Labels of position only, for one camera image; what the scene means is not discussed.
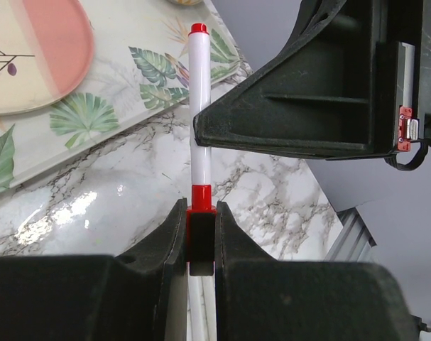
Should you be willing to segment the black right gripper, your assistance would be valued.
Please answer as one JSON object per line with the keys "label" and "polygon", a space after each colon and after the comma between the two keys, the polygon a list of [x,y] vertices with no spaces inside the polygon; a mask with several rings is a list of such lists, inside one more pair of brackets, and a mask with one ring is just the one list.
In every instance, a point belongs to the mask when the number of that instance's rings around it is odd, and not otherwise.
{"label": "black right gripper", "polygon": [[409,163],[391,156],[388,164],[399,171],[413,171],[431,148],[431,1],[390,1],[388,14],[388,37],[415,47],[412,100],[420,120],[417,153]]}

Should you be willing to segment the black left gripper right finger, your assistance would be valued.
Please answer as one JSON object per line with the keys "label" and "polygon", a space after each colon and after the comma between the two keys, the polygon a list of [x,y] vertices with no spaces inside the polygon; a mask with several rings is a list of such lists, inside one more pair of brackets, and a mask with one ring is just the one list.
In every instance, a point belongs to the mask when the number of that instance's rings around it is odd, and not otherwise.
{"label": "black left gripper right finger", "polygon": [[236,223],[215,222],[219,340],[417,340],[397,281],[372,263],[279,261]]}

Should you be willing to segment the red cap white marker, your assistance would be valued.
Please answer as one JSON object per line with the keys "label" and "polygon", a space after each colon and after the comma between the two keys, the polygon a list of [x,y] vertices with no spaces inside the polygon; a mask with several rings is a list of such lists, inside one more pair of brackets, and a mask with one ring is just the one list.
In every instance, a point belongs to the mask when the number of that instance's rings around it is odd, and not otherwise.
{"label": "red cap white marker", "polygon": [[[210,37],[205,24],[191,26],[188,41],[190,118],[211,104]],[[214,226],[212,205],[212,149],[199,146],[190,127],[192,196],[187,209],[187,261],[191,276],[214,274]]]}

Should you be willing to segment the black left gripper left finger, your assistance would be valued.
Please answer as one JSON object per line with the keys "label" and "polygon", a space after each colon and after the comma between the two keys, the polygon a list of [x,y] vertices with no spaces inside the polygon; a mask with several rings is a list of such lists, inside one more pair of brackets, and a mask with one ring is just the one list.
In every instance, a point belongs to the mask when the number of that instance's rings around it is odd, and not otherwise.
{"label": "black left gripper left finger", "polygon": [[184,340],[186,209],[119,256],[0,256],[0,340]]}

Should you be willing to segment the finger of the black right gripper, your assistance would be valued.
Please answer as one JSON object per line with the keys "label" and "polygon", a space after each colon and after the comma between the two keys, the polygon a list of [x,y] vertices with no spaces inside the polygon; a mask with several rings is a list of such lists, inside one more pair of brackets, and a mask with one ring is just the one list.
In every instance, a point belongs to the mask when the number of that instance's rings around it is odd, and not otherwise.
{"label": "finger of the black right gripper", "polygon": [[302,1],[270,62],[199,113],[201,146],[300,158],[408,152],[418,1]]}

